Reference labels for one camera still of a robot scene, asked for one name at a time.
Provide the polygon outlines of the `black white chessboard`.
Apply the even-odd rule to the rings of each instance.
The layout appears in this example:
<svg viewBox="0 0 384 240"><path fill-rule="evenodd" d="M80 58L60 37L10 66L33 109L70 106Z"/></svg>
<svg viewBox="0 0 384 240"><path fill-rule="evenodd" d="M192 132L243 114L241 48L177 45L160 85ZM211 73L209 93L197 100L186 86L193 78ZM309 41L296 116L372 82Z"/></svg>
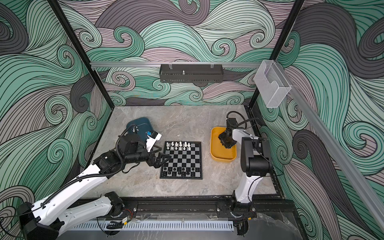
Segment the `black white chessboard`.
<svg viewBox="0 0 384 240"><path fill-rule="evenodd" d="M202 143L192 142L192 149L190 151L167 151L164 144L164 154L172 156L172 158L161 166L160 178L161 179L186 179L186 180L201 180L203 178L203 165L202 165ZM185 167L185 168L200 168L200 178L164 178L162 177L162 167Z"/></svg>

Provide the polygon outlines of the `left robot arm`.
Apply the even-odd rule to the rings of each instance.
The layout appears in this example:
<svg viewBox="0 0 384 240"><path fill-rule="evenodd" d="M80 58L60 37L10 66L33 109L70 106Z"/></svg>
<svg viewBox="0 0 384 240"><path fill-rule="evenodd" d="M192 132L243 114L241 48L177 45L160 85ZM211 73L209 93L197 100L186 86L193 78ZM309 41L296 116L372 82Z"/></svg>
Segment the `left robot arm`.
<svg viewBox="0 0 384 240"><path fill-rule="evenodd" d="M137 133L124 130L113 150L100 155L73 180L40 201L19 206L17 216L24 239L55 240L73 227L92 219L107 215L120 216L124 204L115 192L74 208L72 204L122 172L127 164L145 162L157 169L169 161L171 157L163 154L161 147L153 149L162 135L156 131L147 132L146 135L146 140L142 141Z"/></svg>

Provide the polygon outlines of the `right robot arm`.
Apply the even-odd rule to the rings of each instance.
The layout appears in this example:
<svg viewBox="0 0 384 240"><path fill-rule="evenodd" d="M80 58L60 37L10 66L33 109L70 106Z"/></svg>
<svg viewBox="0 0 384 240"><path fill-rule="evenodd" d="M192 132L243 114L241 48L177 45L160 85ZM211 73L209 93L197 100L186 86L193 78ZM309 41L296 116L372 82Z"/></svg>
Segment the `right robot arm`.
<svg viewBox="0 0 384 240"><path fill-rule="evenodd" d="M272 169L272 164L263 156L261 138L240 128L246 122L244 120L238 123L235 118L228 118L226 129L218 136L226 149L231 149L236 144L241 146L240 160L244 174L234 192L235 206L250 205L256 186Z"/></svg>

